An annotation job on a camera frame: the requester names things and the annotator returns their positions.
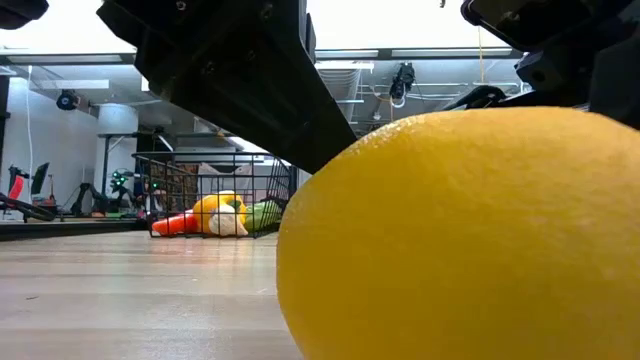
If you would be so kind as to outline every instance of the wooden floor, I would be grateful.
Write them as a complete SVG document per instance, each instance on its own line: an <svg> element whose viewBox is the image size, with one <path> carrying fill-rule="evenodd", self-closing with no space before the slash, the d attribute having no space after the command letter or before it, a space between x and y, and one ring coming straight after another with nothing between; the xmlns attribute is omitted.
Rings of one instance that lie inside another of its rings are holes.
<svg viewBox="0 0 640 360"><path fill-rule="evenodd" d="M301 359L274 236L0 243L0 359Z"/></svg>

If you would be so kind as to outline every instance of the lemon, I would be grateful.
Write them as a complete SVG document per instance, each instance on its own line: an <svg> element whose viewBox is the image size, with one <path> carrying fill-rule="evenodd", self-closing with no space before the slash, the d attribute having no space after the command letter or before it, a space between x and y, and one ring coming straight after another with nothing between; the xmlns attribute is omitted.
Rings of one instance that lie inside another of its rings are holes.
<svg viewBox="0 0 640 360"><path fill-rule="evenodd" d="M293 197L278 296L308 360L640 358L640 136L535 108L416 116Z"/></svg>

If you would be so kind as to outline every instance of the security camera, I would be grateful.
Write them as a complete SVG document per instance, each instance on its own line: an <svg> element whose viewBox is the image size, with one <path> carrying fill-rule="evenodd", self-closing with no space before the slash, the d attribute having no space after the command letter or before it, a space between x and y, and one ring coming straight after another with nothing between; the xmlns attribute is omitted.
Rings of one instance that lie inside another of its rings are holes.
<svg viewBox="0 0 640 360"><path fill-rule="evenodd" d="M62 94L58 97L56 105L60 110L75 110L78 108L78 105L80 105L80 97L76 95L73 90L62 90Z"/></svg>

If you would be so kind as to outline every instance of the wire basket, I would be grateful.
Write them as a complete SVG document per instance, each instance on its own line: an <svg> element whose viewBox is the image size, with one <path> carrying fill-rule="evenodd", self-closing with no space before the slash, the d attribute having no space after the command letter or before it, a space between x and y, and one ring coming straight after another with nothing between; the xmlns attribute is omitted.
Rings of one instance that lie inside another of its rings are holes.
<svg viewBox="0 0 640 360"><path fill-rule="evenodd" d="M133 157L152 237L259 238L278 230L297 187L297 169L265 153Z"/></svg>

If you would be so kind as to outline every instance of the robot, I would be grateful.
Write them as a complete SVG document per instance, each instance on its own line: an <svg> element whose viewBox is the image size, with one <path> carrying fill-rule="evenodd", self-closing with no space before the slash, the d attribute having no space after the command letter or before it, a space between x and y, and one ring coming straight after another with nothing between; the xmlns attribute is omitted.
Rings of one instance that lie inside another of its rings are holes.
<svg viewBox="0 0 640 360"><path fill-rule="evenodd" d="M447 109L582 106L639 129L637 5L465 0L468 22L523 52L515 71L533 91L507 98L478 88ZM20 27L46 8L0 0L0 26ZM135 66L154 93L307 172L356 141L314 67L306 0L106 0L98 15L137 47Z"/></svg>

